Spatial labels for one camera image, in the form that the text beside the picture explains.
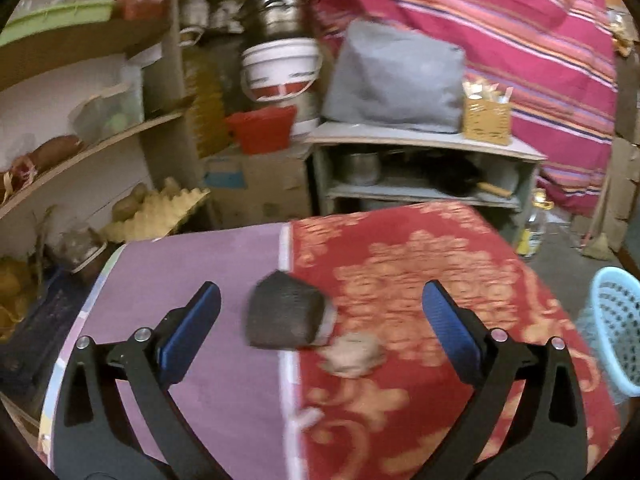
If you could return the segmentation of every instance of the blue gripper pad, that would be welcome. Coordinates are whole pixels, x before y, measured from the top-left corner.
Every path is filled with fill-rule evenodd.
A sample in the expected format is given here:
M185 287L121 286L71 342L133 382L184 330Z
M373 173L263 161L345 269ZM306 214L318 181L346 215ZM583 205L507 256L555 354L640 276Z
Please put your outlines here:
M220 289L215 283L206 282L184 309L172 310L167 315L168 318L177 312L184 317L159 348L160 384L169 387L184 379L200 346L216 322L221 306Z
M462 309L439 282L432 281L424 285L422 310L460 381L473 386L481 384L481 351L458 316L457 311Z

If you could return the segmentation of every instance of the red basket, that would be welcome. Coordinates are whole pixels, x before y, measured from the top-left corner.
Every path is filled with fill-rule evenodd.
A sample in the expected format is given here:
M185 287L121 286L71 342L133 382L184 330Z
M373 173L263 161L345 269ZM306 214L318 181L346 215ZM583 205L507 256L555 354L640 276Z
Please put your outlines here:
M298 108L269 106L254 112L233 114L226 124L240 143L245 155L271 153L289 147L289 134Z

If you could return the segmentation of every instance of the stainless steel pot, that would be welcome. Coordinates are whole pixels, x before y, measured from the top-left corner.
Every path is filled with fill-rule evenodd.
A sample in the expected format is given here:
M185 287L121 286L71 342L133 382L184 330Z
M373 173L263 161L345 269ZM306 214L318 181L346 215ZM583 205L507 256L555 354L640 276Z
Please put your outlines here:
M288 38L311 38L308 0L246 0L240 13L246 47Z
M342 156L342 178L354 186L373 186L382 176L380 157L376 152L345 153Z

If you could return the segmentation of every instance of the woven basket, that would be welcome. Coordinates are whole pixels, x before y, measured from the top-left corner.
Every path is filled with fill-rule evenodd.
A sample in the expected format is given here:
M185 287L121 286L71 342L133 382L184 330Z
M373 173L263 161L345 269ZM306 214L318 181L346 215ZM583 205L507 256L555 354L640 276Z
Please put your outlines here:
M511 104L465 97L462 134L466 139L508 146L511 143Z

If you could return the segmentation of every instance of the wooden shelf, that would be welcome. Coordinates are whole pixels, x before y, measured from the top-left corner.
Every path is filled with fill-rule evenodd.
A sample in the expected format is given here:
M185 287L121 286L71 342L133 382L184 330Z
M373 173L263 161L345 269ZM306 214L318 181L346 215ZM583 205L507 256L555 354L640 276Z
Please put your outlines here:
M158 43L168 30L163 20L109 20L31 34L0 47L0 91L30 77L85 59L124 53Z
M509 146L499 146L465 139L462 134L434 134L417 130L369 126L368 124L324 123L307 134L303 142L311 144L394 144L491 153L534 162L546 160L545 155L516 138L512 139Z
M470 196L452 196L437 189L426 187L420 179L386 178L374 186L354 186L334 182L327 190L330 198L369 198L395 202L428 202L429 200L458 200L472 206L497 207L520 211L520 201L516 196L501 198L480 190Z
M160 124L175 121L180 117L182 117L182 112L174 112L162 117L158 117L157 119L152 119L142 124L138 124L138 126L134 126L129 130L125 130L122 133L116 134L113 137L110 137L109 139L101 142L100 144L96 144L95 146L92 146L91 148L78 153L76 156L71 157L69 160L66 160L62 164L59 164L52 170L46 171L45 173L39 175L33 184L27 186L23 190L18 191L2 207L0 207L0 219L7 215L9 211L12 211L16 207L18 207L22 202L27 200L33 193L35 193L41 187L45 186L48 182L51 182L64 171L69 170L83 160L94 156L96 153L100 153L102 150L106 150L108 147L113 146L114 144L117 144L122 140L151 130L152 128L155 128Z

